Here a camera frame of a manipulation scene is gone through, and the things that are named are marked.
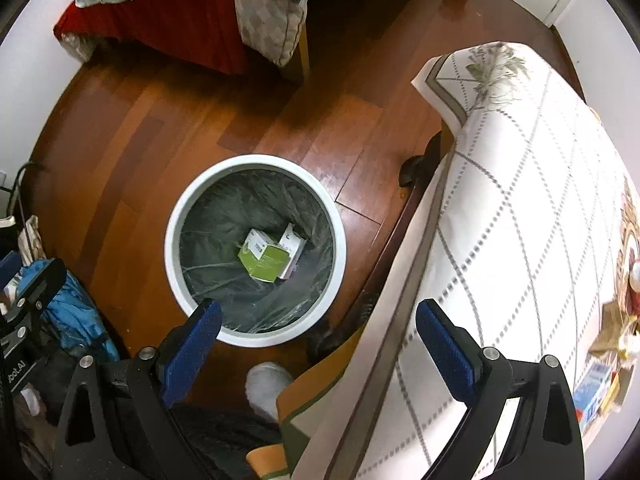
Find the white slipper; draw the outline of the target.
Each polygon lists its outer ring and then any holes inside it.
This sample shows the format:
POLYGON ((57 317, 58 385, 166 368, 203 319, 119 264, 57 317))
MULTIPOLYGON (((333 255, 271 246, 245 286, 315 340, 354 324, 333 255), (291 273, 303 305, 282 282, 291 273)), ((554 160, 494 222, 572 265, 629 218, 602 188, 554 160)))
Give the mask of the white slipper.
POLYGON ((275 362, 262 362, 246 374, 245 395, 250 408, 267 422, 277 424, 278 396, 293 382, 291 374, 275 362))

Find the blue cloth on floor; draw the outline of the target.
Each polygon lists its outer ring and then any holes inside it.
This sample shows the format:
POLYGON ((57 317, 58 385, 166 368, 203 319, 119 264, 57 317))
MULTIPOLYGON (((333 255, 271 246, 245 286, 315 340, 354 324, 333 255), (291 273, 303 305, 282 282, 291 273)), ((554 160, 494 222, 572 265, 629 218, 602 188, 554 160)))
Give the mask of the blue cloth on floor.
POLYGON ((26 301, 26 308, 20 311, 25 314, 18 319, 29 330, 33 325, 40 328, 44 346, 61 348, 76 359, 90 354, 99 363, 120 360, 99 310, 70 271, 66 271, 65 283, 46 306, 38 310, 26 301))

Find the green box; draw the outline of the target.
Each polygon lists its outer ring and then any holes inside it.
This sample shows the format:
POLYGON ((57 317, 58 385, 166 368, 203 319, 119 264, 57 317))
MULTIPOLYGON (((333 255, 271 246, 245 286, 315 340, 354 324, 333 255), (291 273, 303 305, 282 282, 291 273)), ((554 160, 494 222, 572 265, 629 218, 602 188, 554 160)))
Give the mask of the green box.
POLYGON ((285 265, 288 263, 288 254, 280 246, 271 245, 267 248, 260 260, 256 260, 251 254, 239 252, 239 259, 244 269, 254 280, 273 283, 285 265))

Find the brown cardboard scrap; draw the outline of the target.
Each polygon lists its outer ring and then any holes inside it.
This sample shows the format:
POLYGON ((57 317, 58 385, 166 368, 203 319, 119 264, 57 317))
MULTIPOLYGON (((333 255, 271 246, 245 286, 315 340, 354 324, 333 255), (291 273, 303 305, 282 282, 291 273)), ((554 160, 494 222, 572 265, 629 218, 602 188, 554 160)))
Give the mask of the brown cardboard scrap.
POLYGON ((628 314, 617 300, 603 306, 602 323, 598 336, 588 352, 602 359, 608 352, 615 352, 623 361, 639 356, 638 316, 628 314))

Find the red bed sheet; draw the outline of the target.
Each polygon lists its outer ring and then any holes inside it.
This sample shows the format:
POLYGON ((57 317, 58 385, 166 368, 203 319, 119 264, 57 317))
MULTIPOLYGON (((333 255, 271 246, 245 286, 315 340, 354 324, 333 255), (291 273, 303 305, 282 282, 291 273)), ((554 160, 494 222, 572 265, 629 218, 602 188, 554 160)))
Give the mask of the red bed sheet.
POLYGON ((53 35, 136 40, 226 75, 248 71, 234 0, 129 0, 86 8, 72 3, 53 35))

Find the white round trash bin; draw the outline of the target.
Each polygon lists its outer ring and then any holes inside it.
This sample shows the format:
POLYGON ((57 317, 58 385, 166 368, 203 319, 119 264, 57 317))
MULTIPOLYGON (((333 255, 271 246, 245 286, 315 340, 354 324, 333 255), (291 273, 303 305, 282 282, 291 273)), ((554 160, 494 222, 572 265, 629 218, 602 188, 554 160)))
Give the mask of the white round trash bin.
POLYGON ((186 315, 212 300, 221 341, 266 348, 328 313, 343 281, 346 236, 333 198, 309 171, 243 155, 188 185, 169 217, 164 258, 186 315))

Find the white labelled box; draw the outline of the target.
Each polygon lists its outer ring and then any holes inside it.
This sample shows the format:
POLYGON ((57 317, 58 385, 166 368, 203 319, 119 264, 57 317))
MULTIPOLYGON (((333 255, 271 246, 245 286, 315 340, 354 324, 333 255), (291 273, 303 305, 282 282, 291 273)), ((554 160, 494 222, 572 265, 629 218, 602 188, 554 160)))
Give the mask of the white labelled box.
POLYGON ((242 251, 251 254, 256 260, 260 260, 268 247, 273 244, 273 239, 265 232, 251 229, 244 240, 242 251))

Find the blue red milk carton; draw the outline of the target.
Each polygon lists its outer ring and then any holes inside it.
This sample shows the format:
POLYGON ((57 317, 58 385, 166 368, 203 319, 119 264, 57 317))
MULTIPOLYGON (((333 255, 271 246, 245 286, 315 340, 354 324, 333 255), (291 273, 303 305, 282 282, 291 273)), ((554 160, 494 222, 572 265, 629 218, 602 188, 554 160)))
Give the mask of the blue red milk carton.
POLYGON ((614 364, 594 361, 573 393, 576 418, 580 433, 584 436, 590 425, 620 390, 614 364))

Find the white checkered tablecloth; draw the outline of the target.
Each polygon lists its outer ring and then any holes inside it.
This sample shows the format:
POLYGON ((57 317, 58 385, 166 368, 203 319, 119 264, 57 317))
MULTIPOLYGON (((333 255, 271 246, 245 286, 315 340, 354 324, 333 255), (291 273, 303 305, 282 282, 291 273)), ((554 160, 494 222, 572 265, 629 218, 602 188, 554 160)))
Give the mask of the white checkered tablecloth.
POLYGON ((483 347, 555 356, 570 388, 638 254, 639 196, 592 109, 525 44, 432 58, 413 79, 454 138, 360 336, 297 382, 295 479, 417 479, 463 404, 416 328, 434 299, 483 347))

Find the patterned pillow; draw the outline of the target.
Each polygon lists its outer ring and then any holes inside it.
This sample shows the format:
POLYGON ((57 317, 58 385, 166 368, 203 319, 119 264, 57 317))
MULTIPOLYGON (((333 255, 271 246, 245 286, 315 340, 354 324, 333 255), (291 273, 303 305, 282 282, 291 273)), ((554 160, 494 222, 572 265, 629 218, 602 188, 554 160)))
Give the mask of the patterned pillow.
POLYGON ((282 68, 292 60, 306 23, 308 0, 234 0, 243 44, 282 68))

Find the white barcode box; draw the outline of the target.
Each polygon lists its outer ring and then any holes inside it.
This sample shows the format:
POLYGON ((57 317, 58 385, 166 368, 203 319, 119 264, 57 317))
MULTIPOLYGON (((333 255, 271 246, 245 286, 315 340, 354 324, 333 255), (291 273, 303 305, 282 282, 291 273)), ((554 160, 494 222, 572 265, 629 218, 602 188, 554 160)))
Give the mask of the white barcode box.
POLYGON ((289 223, 280 237, 279 245, 288 254, 288 263, 285 265, 279 278, 287 280, 297 266, 298 260, 306 246, 307 240, 296 231, 293 223, 289 223))

